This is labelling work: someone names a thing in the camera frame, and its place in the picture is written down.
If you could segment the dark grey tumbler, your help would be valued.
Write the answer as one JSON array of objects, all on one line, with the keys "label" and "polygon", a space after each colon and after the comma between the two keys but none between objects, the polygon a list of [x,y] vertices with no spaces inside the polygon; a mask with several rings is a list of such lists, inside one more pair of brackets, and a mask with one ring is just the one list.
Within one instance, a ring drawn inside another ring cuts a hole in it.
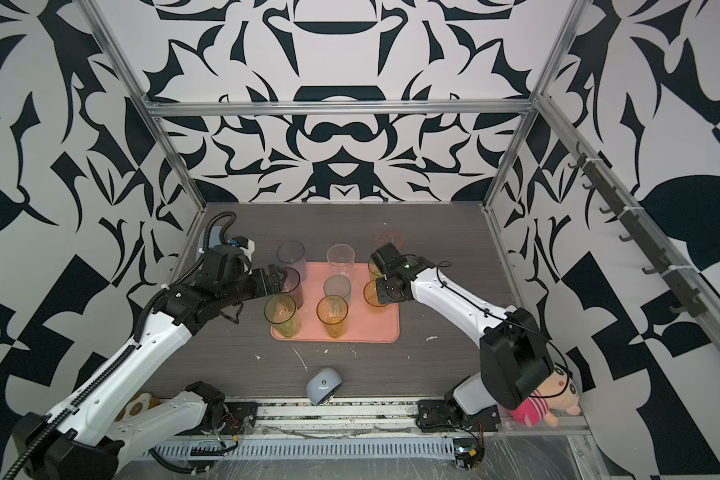
[{"label": "dark grey tumbler", "polygon": [[296,309],[301,309],[304,304],[304,296],[299,272],[291,267],[283,267],[281,273],[283,275],[281,292],[289,295],[294,300]]}]

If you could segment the tall green glass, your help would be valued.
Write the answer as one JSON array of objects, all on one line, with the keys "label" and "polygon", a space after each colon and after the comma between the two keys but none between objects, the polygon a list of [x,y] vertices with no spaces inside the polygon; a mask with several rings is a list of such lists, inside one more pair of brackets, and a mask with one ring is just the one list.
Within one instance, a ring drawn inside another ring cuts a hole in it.
[{"label": "tall green glass", "polygon": [[264,306],[264,316],[283,337],[292,338],[300,331],[297,304],[289,294],[272,296]]}]

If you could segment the short amber glass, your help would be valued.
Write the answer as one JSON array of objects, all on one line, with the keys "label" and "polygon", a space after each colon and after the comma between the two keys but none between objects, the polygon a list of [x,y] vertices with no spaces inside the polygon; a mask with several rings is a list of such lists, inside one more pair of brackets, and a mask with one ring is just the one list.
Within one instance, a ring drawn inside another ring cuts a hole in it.
[{"label": "short amber glass", "polygon": [[384,308],[385,304],[383,304],[379,300],[378,291],[377,291],[377,282],[376,280],[370,280],[364,287],[363,290],[363,296],[365,299],[365,302],[370,305],[373,308]]}]

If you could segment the blue tall tumbler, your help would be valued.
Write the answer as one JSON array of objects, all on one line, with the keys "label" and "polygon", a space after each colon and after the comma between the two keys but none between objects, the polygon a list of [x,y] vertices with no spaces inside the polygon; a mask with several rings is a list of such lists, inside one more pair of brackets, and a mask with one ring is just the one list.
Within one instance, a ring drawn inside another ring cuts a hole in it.
[{"label": "blue tall tumbler", "polygon": [[296,270],[302,279],[307,278],[306,248],[296,240],[283,242],[276,251],[278,262]]}]

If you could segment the clear tall glass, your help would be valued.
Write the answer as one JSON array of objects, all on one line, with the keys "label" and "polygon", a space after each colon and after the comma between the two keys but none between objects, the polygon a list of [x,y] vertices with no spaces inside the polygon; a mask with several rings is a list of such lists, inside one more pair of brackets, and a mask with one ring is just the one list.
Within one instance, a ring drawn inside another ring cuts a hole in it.
[{"label": "clear tall glass", "polygon": [[339,243],[331,246],[326,253],[326,259],[332,275],[353,278],[355,251],[350,245]]}]

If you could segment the teal dimpled tumbler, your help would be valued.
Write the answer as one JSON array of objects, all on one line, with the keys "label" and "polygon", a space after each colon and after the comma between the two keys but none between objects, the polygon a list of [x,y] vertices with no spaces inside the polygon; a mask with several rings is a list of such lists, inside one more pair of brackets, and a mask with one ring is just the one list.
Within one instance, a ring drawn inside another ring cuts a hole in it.
[{"label": "teal dimpled tumbler", "polygon": [[325,296],[338,296],[347,303],[351,302],[352,282],[344,275],[332,275],[323,284]]}]

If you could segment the pink plastic tray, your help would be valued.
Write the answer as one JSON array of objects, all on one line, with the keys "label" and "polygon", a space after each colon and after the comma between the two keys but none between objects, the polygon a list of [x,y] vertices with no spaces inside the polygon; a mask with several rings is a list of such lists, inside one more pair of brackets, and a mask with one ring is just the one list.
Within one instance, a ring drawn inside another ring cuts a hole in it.
[{"label": "pink plastic tray", "polygon": [[307,281],[303,284],[304,304],[296,314],[299,331],[291,338],[284,337],[274,326],[270,327],[271,336],[280,341],[301,342],[349,342],[383,343],[395,342],[400,334],[399,307],[388,305],[375,307],[368,304],[364,297],[364,287],[371,280],[366,263],[353,266],[351,274],[351,302],[344,333],[339,338],[331,337],[323,323],[318,319],[316,308],[324,297],[323,284],[332,275],[326,262],[308,262]]}]

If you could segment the tall amber glass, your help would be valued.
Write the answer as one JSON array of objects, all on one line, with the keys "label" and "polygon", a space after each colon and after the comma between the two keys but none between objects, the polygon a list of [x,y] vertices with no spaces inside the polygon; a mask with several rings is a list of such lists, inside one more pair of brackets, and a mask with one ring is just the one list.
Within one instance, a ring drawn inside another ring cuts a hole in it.
[{"label": "tall amber glass", "polygon": [[349,314],[349,305],[343,297],[338,295],[323,297],[317,304],[316,313],[331,338],[343,336]]}]

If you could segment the short green glass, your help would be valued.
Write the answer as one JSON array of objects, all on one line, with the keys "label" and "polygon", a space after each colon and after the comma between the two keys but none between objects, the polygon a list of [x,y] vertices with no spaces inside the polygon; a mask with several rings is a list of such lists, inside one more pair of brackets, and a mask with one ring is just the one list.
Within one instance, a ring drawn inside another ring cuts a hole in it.
[{"label": "short green glass", "polygon": [[371,280],[376,280],[383,277],[383,273],[379,270],[379,268],[376,266],[374,261],[372,259],[368,260],[367,263],[368,266],[368,272],[369,272],[369,278]]}]

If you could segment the short pink glass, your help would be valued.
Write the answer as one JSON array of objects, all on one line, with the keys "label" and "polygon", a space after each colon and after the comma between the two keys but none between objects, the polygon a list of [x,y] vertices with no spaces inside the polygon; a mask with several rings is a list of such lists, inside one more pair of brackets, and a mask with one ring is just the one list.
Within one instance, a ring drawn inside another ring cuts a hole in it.
[{"label": "short pink glass", "polygon": [[404,236],[396,230],[384,230],[377,235],[376,248],[379,249],[386,244],[392,244],[399,252],[402,251]]}]

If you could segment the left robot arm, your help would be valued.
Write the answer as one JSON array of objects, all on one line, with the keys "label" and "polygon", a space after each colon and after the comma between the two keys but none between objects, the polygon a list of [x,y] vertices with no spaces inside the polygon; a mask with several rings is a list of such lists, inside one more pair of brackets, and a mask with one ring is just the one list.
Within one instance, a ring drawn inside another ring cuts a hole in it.
[{"label": "left robot arm", "polygon": [[281,292],[283,268],[252,268],[253,241],[204,248],[175,282],[164,285],[140,314],[133,334],[85,383],[46,414],[15,425],[18,457],[4,476],[32,479],[111,479],[127,463],[167,438],[203,423],[215,425],[224,396],[195,382],[133,420],[119,414],[179,348],[227,307]]}]

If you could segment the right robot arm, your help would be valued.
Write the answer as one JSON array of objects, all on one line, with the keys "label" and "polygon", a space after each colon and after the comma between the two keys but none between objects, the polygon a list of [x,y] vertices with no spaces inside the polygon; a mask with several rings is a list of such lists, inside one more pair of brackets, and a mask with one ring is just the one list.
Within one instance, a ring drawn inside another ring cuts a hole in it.
[{"label": "right robot arm", "polygon": [[480,370],[454,387],[451,398],[472,416],[500,405],[517,409],[554,372],[547,339],[533,315],[489,303],[449,279],[443,267],[402,254],[387,243],[371,254],[383,305],[415,301],[450,321],[477,346]]}]

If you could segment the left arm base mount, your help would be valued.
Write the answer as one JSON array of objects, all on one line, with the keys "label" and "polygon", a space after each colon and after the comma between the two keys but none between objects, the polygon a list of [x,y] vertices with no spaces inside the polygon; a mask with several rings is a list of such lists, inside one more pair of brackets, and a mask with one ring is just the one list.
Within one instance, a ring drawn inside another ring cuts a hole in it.
[{"label": "left arm base mount", "polygon": [[254,401],[225,402],[212,413],[212,429],[223,435],[240,435],[256,426],[259,404]]}]

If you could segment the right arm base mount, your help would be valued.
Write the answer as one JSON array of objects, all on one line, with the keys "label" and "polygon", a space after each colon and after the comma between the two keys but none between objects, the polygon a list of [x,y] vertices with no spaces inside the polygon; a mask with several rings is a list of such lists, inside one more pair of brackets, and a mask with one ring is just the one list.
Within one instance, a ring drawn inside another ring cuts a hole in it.
[{"label": "right arm base mount", "polygon": [[452,400],[419,400],[415,423],[422,431],[464,429],[472,433],[497,432],[501,417],[496,406],[469,415]]}]

